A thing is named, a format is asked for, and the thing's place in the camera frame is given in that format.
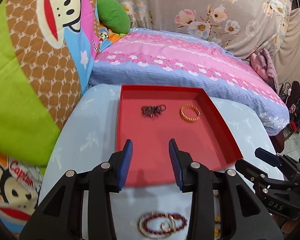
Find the person's left hand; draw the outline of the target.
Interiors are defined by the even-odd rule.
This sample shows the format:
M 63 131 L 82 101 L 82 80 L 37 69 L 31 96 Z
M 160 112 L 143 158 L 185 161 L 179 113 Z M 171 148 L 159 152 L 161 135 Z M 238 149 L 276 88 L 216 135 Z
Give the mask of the person's left hand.
M 290 234 L 300 222 L 300 219 L 286 221 L 281 227 L 281 231 L 285 234 Z

